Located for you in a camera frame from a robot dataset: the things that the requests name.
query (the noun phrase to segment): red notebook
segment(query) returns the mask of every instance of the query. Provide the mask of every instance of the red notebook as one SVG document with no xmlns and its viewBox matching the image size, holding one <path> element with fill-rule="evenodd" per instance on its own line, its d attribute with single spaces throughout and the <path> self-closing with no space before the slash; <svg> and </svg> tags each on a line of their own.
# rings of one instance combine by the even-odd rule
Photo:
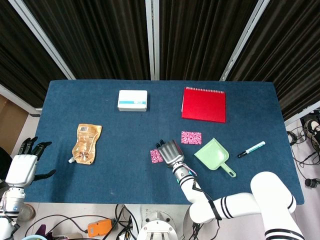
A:
<svg viewBox="0 0 320 240">
<path fill-rule="evenodd" d="M 226 123 L 226 93 L 185 87 L 181 111 L 183 119 Z"/>
</svg>

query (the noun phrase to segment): spiral binding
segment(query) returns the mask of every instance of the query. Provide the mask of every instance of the spiral binding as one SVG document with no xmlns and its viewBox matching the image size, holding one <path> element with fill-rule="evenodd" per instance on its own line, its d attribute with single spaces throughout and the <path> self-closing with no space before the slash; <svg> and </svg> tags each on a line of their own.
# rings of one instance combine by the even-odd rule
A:
<svg viewBox="0 0 320 240">
<path fill-rule="evenodd" d="M 196 87 L 189 87 L 189 86 L 187 86 L 185 89 L 210 92 L 210 93 L 217 93 L 217 94 L 224 94 L 225 93 L 224 91 L 220 91 L 220 90 L 203 89 L 203 88 L 196 88 Z"/>
</svg>

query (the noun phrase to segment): blue tablecloth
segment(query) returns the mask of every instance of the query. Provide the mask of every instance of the blue tablecloth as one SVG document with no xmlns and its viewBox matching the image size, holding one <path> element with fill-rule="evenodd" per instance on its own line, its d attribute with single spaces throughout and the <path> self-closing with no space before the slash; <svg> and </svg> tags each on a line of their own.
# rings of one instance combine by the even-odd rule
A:
<svg viewBox="0 0 320 240">
<path fill-rule="evenodd" d="M 226 123 L 181 118 L 184 87 L 226 92 Z M 119 112 L 119 90 L 147 90 L 147 112 Z M 78 124 L 102 125 L 92 165 L 68 163 Z M 202 145 L 181 144 L 181 131 L 201 132 Z M 295 196 L 304 197 L 276 96 L 269 82 L 57 80 L 50 83 L 36 131 L 38 142 L 52 141 L 38 162 L 37 174 L 56 169 L 26 189 L 30 202 L 103 204 L 187 204 L 172 170 L 151 163 L 150 150 L 160 139 L 175 139 L 185 163 L 198 173 L 200 186 L 213 199 L 251 192 L 252 177 L 277 174 Z M 209 170 L 194 153 L 212 138 L 229 152 L 236 172 Z M 237 158 L 265 141 L 266 145 Z"/>
</svg>

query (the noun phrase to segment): dustpan handle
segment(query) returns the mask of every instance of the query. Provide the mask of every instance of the dustpan handle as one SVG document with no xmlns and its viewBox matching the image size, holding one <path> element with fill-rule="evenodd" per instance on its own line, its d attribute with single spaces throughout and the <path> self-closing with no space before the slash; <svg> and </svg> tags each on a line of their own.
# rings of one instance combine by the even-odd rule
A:
<svg viewBox="0 0 320 240">
<path fill-rule="evenodd" d="M 235 178 L 237 174 L 224 162 L 220 165 L 232 178 Z"/>
</svg>

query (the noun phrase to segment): pink card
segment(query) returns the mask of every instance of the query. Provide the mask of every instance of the pink card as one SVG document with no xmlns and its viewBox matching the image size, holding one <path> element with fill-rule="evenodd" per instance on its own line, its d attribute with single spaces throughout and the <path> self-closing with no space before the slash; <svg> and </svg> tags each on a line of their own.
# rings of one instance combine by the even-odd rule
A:
<svg viewBox="0 0 320 240">
<path fill-rule="evenodd" d="M 164 160 L 162 159 L 161 155 L 160 155 L 160 152 L 158 151 L 158 149 L 153 149 L 150 151 L 150 155 L 151 155 L 151 162 L 153 164 L 156 164 L 156 163 L 161 163 L 163 162 Z"/>
<path fill-rule="evenodd" d="M 195 132 L 195 131 L 182 131 L 181 143 L 200 145 L 202 144 L 202 134 L 201 132 Z"/>
</svg>

